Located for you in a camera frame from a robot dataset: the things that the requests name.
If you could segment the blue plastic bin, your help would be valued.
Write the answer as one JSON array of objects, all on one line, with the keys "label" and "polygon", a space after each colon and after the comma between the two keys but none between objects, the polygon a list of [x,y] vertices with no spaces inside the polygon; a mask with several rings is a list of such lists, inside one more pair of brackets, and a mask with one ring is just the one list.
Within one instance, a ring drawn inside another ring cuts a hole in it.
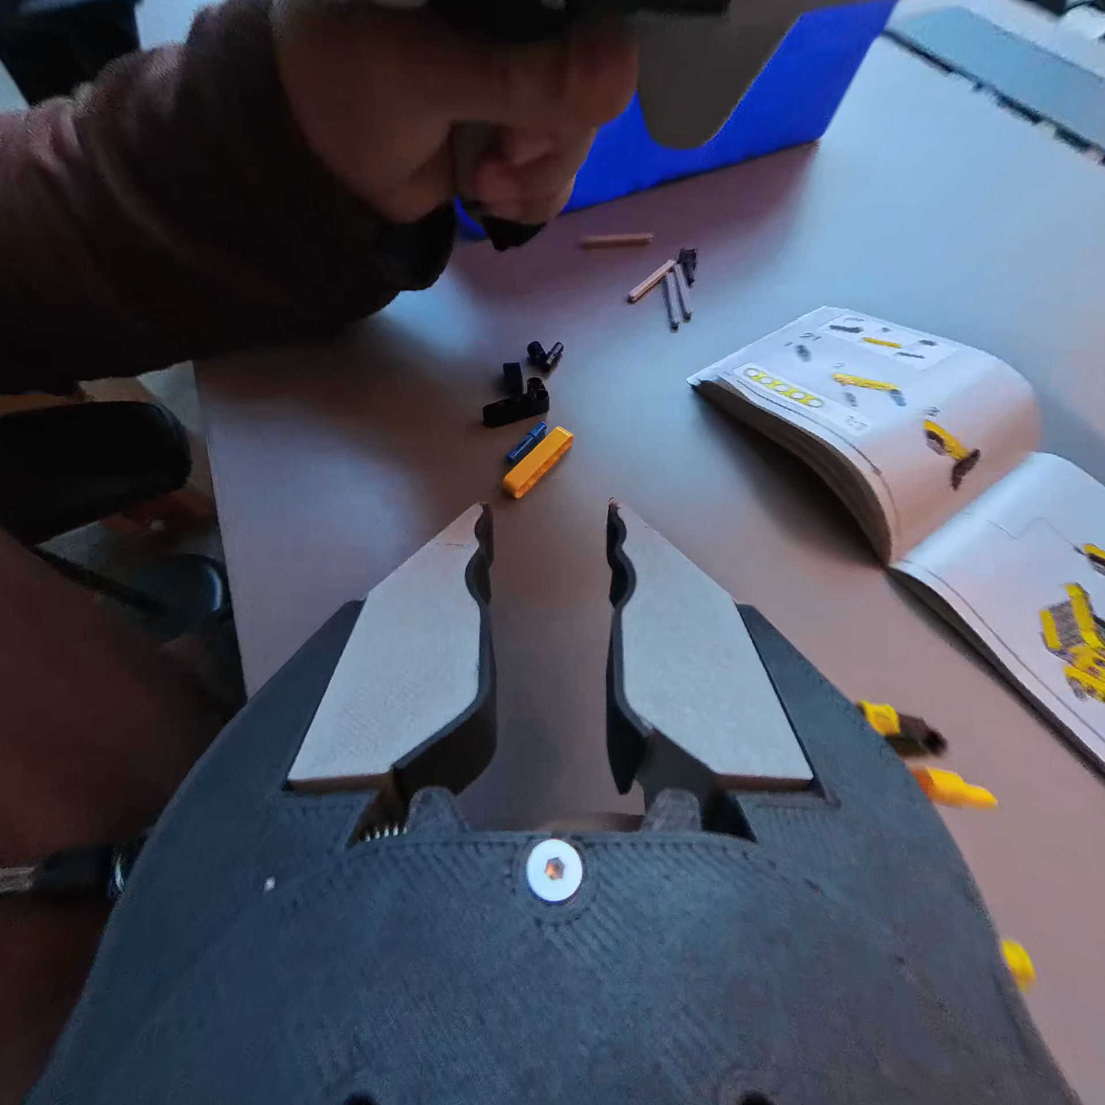
[{"label": "blue plastic bin", "polygon": [[565,204],[584,210],[821,137],[885,28],[890,1],[819,2],[782,40],[718,136],[688,151],[661,149],[636,98],[597,131]]}]

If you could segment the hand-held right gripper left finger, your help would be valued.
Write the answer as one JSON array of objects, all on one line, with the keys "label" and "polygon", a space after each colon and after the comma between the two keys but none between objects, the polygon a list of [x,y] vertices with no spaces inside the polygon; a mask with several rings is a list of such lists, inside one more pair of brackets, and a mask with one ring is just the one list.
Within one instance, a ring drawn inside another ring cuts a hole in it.
[{"label": "hand-held right gripper left finger", "polygon": [[461,794],[496,747],[492,513],[477,503],[366,595],[285,777],[297,793]]}]

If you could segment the dark clothing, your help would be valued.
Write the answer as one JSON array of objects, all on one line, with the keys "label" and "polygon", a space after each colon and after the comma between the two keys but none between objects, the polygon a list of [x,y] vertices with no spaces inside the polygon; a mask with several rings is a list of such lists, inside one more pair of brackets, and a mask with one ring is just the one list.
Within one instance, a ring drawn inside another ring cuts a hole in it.
[{"label": "dark clothing", "polygon": [[[202,647],[158,644],[6,533],[1,623],[2,867],[137,836],[237,710]],[[2,1103],[40,1075],[109,909],[2,896]]]}]

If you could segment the lego instruction booklet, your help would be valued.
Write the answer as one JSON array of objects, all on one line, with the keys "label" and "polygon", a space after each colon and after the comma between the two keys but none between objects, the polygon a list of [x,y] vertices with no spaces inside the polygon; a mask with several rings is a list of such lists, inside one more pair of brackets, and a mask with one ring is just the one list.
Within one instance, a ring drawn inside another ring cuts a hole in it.
[{"label": "lego instruction booklet", "polygon": [[1103,489],[1003,360],[838,307],[687,378],[846,507],[880,565],[1103,764]]}]

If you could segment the black angled lego beam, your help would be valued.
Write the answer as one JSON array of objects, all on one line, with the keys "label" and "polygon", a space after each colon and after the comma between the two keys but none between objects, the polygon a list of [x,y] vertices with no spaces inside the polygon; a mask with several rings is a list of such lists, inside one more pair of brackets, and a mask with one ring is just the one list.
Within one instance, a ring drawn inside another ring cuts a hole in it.
[{"label": "black angled lego beam", "polygon": [[543,378],[527,375],[518,362],[504,363],[501,374],[504,394],[482,408],[483,427],[497,429],[547,413],[550,400]]}]

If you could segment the person's left forearm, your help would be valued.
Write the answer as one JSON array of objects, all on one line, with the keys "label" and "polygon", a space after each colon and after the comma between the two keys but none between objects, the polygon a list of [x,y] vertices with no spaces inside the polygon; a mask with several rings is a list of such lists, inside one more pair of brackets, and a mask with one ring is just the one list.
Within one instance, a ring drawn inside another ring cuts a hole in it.
[{"label": "person's left forearm", "polygon": [[2,395],[322,339],[440,275],[452,205],[396,225],[338,183],[269,8],[202,8],[184,43],[2,114]]}]

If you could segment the yellow lego beam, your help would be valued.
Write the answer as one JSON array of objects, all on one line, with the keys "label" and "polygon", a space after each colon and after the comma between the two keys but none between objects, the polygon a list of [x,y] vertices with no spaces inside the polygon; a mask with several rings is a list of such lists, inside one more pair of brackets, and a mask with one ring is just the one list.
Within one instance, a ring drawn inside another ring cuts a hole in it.
[{"label": "yellow lego beam", "polygon": [[545,433],[529,451],[503,477],[500,488],[512,500],[529,494],[573,448],[573,434],[556,426]]}]

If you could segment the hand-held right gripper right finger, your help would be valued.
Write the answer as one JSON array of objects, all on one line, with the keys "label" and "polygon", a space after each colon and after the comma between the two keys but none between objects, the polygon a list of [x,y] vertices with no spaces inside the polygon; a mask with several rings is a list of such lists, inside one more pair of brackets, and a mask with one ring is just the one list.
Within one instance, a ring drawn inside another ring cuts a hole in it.
[{"label": "hand-held right gripper right finger", "polygon": [[617,792],[808,790],[813,770],[739,603],[617,501],[605,553],[606,755]]}]

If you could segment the person's left hand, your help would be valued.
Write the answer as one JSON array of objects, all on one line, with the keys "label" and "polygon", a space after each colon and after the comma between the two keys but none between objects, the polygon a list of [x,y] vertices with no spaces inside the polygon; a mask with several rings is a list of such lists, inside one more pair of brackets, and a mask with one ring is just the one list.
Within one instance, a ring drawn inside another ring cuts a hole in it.
[{"label": "person's left hand", "polygon": [[454,198],[507,221],[547,222],[637,85],[636,39],[617,24],[507,45],[358,2],[275,2],[269,22],[306,145],[393,223]]}]

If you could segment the yellow lego bulldozer model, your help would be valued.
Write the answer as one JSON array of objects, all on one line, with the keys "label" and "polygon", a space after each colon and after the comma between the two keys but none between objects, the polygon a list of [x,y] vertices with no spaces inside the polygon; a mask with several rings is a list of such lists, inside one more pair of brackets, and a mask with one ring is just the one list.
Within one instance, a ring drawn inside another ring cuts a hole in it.
[{"label": "yellow lego bulldozer model", "polygon": [[[902,760],[937,760],[947,751],[942,733],[919,716],[900,711],[888,702],[859,699],[854,706],[863,722]],[[909,771],[927,800],[937,806],[978,810],[998,806],[996,798],[987,789],[964,781],[960,774],[945,767],[911,767]],[[1037,981],[1037,973],[1026,949],[1009,939],[1001,939],[999,946],[1016,988],[1030,990]]]}]

